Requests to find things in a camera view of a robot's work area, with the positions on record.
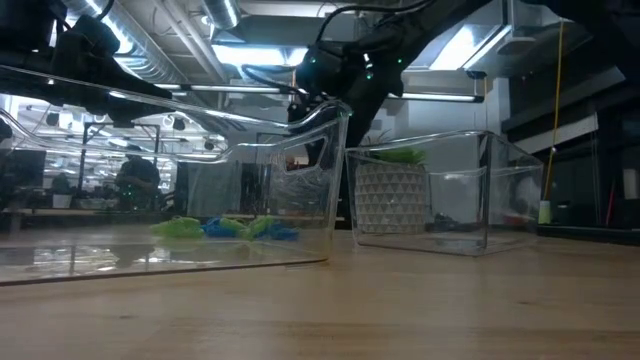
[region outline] wooden table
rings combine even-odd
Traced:
[[[0,288],[2,359],[640,359],[640,248],[542,239],[468,258]]]

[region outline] desk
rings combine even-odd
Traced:
[[[329,263],[0,289],[3,359],[639,359],[640,249],[353,249]]]

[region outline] potted plant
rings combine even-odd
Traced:
[[[65,173],[60,173],[51,182],[53,192],[53,208],[68,209],[71,206],[71,186]]]
[[[367,155],[355,174],[358,229],[377,234],[423,232],[427,217],[426,152],[406,147]]]

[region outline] plant pot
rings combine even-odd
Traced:
[[[424,232],[427,172],[423,165],[366,164],[356,169],[355,212],[364,233]]]
[[[71,206],[71,195],[53,195],[54,209],[68,209]]]

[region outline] transparent container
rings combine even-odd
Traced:
[[[342,103],[276,122],[5,67],[0,90],[1,283],[328,258]]]
[[[476,256],[535,239],[543,165],[491,132],[401,139],[346,157],[360,245]]]

